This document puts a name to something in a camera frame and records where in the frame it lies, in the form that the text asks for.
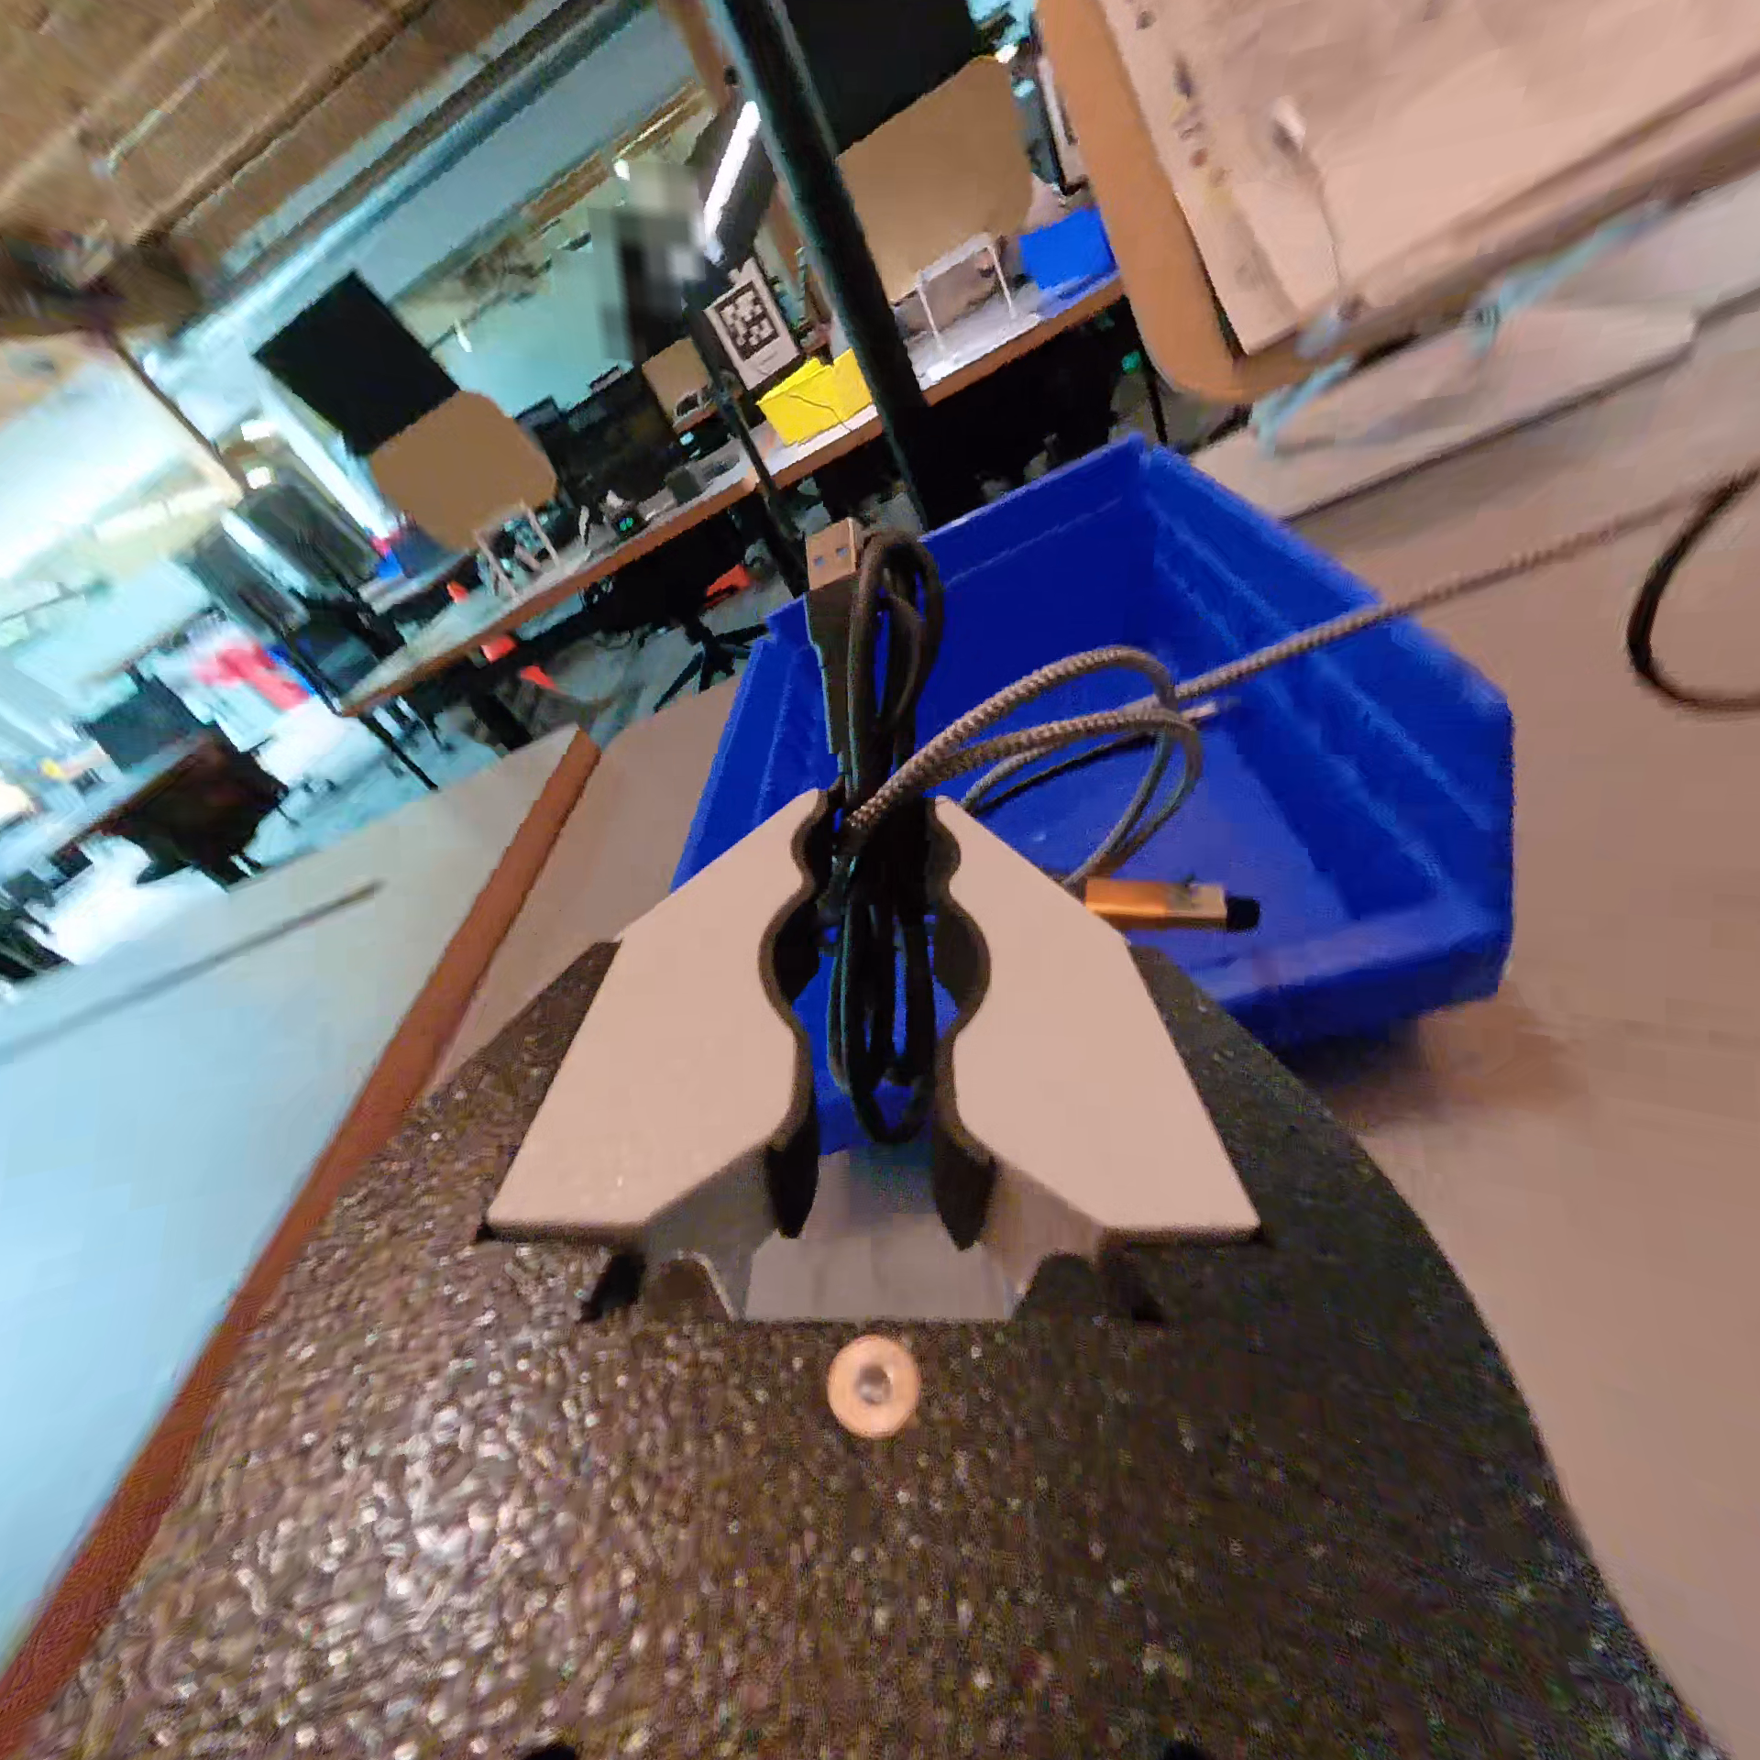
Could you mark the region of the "small yellow bin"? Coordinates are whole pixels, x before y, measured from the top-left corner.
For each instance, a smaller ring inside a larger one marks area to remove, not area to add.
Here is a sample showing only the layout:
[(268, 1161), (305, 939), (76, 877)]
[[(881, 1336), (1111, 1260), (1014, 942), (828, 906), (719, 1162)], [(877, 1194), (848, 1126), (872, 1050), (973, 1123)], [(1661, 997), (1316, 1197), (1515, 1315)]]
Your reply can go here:
[(869, 405), (866, 375), (848, 347), (832, 357), (806, 357), (758, 395), (762, 418), (788, 447), (862, 418)]

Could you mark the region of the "blue plastic bin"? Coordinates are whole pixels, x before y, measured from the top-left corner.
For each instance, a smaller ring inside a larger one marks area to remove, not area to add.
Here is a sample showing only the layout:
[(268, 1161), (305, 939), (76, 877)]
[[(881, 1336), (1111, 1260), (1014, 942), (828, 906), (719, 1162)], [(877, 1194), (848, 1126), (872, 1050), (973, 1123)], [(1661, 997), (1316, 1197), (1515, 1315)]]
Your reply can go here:
[[(944, 587), (918, 734), (1108, 645), (1179, 681), (1373, 602), (1306, 539), (1138, 437), (929, 534)], [(1512, 931), (1512, 719), (1405, 619), (1217, 694), (1195, 795), (1129, 876), (1261, 904), (1248, 931), (1138, 935), (1263, 1042), (1373, 1034), (1492, 997)]]

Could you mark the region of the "small blue bin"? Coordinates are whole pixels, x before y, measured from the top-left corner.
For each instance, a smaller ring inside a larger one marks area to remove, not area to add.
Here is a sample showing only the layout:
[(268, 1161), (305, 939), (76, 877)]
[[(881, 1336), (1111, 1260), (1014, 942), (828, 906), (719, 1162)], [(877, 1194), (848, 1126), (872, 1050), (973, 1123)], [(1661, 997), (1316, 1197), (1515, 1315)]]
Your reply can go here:
[(1045, 292), (1083, 287), (1115, 273), (1115, 254), (1103, 214), (1074, 206), (1065, 216), (1018, 234), (1024, 277)]

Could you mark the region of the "plain wooden board stand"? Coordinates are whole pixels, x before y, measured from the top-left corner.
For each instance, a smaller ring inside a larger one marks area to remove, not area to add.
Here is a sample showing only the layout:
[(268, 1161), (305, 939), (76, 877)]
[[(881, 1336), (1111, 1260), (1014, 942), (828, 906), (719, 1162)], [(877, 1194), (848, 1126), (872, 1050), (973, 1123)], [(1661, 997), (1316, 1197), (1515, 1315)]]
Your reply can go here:
[(538, 521), (560, 480), (538, 442), (488, 395), (459, 390), (385, 444), (365, 454), (385, 503), (431, 540), (474, 554), (491, 591), (509, 600), (520, 587), (493, 553), (495, 534), (523, 521), (544, 562), (557, 548)]
[(932, 291), (960, 263), (987, 261), (1005, 288), (1001, 242), (1023, 231), (1035, 175), (1001, 61), (969, 61), (836, 163), (893, 305), (914, 304), (936, 334)]

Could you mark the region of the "black white fiducial tag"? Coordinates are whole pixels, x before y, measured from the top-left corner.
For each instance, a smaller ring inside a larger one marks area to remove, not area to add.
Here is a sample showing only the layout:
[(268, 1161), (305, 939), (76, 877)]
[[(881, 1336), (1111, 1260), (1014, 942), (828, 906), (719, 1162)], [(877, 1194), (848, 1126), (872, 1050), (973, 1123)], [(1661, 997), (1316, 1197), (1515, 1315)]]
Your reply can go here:
[(736, 265), (726, 285), (709, 298), (706, 317), (721, 354), (749, 394), (772, 390), (804, 363), (801, 338), (757, 255)]

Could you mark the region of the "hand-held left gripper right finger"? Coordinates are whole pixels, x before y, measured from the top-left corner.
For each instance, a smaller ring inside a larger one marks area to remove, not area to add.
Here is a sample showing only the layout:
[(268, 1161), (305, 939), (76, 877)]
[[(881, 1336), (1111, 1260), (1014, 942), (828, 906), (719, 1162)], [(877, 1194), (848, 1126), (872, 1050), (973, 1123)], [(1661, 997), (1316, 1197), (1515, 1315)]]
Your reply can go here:
[(1045, 1260), (1254, 1239), (1261, 1215), (1131, 947), (1083, 900), (941, 800), (936, 1204), (1009, 1294)]

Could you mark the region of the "wooden document stand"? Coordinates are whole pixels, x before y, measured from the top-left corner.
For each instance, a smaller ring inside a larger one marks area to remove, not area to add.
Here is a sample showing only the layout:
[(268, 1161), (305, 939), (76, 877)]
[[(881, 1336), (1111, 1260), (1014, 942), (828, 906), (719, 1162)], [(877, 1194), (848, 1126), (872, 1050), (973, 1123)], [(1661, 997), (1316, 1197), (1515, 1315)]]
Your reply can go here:
[(1570, 285), (1695, 199), (1755, 171), (1755, 74), (1706, 116), (1656, 123), (1469, 233), (1439, 279), (1325, 314), (1247, 354), (1155, 153), (1100, 1), (1039, 4), (1058, 95), (1141, 344), (1176, 390), (1247, 413), (1196, 464), (1299, 518), (1538, 425), (1676, 365), (1699, 317), (1678, 295), (1594, 301)]

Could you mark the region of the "black tripod pole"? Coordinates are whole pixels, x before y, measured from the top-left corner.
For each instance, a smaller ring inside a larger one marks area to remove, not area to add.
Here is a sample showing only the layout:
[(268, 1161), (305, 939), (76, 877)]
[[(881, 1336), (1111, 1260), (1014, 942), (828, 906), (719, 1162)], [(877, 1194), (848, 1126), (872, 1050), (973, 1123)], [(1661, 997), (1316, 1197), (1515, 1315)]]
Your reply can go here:
[(935, 531), (971, 508), (974, 484), (947, 452), (895, 324), (801, 43), (780, 4), (716, 1), (712, 9), (758, 105), (768, 155), (866, 375), (902, 481), (922, 527)]

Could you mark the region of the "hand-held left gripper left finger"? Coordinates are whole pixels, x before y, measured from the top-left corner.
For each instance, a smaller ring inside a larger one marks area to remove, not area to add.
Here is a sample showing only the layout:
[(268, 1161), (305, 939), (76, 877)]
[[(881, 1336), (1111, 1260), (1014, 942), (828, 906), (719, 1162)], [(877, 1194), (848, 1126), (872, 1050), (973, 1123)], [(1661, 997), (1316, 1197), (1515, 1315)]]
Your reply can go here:
[(512, 1168), (498, 1239), (699, 1269), (746, 1315), (758, 1248), (820, 1185), (816, 1059), (796, 997), (820, 967), (829, 797), (801, 793), (613, 942)]

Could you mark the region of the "laminated instruction sheets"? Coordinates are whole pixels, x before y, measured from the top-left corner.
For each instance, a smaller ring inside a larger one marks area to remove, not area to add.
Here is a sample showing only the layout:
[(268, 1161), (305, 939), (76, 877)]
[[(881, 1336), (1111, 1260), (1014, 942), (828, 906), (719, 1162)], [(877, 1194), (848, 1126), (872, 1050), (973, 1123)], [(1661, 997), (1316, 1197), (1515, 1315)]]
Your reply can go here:
[(1103, 4), (1247, 354), (1439, 279), (1516, 199), (1755, 74), (1755, 1)]

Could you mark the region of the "long wooden work table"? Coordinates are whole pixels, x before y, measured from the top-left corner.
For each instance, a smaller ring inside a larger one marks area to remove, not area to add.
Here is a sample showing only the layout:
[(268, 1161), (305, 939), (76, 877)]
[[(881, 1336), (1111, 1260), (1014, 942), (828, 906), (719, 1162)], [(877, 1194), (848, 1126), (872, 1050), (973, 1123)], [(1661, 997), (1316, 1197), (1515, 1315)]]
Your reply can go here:
[[(1123, 298), (1126, 285), (1116, 272), (1072, 281), (1049, 291), (1029, 282), (1017, 288), (1009, 299), (995, 292), (973, 311), (955, 317), (936, 337), (909, 341), (909, 357), (927, 404), (950, 402), (1000, 372), (1001, 366), (1026, 357), (1049, 338), (1103, 314)], [(612, 578), (624, 565), (666, 547), (702, 521), (757, 496), (765, 481), (772, 481), (777, 490), (793, 487), (832, 460), (884, 437), (884, 433), (883, 417), (869, 404), (862, 405), (848, 420), (798, 444), (785, 444), (772, 425), (761, 425), (757, 433), (758, 468), (736, 445), (734, 460), (719, 466), (699, 495), (663, 510), (639, 534), (617, 543), (572, 543), (560, 553), (557, 562), (518, 587), (512, 597), (501, 597), (488, 588), (466, 597), (419, 629), (411, 643), (344, 695), (339, 713), (365, 719), (454, 668), (468, 668), (472, 684), (486, 682), (488, 671), (476, 668), (474, 661), (480, 647), (493, 639), (518, 633), (581, 594), (587, 587)]]

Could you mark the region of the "black square panel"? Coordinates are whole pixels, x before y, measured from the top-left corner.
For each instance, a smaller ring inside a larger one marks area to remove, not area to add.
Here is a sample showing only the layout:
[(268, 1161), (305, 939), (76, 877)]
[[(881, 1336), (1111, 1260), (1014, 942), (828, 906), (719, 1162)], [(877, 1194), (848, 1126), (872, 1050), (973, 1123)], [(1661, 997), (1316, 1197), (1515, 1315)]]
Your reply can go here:
[(981, 52), (963, 1), (781, 1), (839, 153)]
[(344, 273), (254, 350), (276, 385), (368, 457), (459, 385), (361, 273)]

